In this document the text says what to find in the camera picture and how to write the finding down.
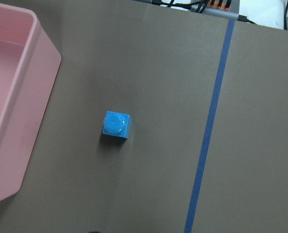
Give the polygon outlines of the pink plastic box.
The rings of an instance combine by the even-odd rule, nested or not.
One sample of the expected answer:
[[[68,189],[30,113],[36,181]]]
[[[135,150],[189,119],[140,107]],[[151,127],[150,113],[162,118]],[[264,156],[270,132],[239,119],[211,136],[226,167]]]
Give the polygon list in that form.
[[[0,3],[0,201],[21,187],[61,60],[33,11]]]

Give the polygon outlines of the small blue square block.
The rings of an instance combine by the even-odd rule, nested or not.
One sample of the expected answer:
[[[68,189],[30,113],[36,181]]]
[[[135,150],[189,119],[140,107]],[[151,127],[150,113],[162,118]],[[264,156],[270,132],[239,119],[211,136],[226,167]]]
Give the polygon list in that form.
[[[107,111],[103,120],[102,134],[128,139],[131,123],[130,115]]]

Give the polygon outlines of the grey hub with orange connectors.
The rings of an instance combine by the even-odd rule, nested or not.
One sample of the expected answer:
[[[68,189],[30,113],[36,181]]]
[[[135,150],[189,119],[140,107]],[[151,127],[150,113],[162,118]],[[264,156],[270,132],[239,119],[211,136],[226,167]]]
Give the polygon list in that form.
[[[239,16],[239,0],[200,0],[200,3],[191,6],[190,11],[194,13],[222,17],[226,19],[237,20]]]

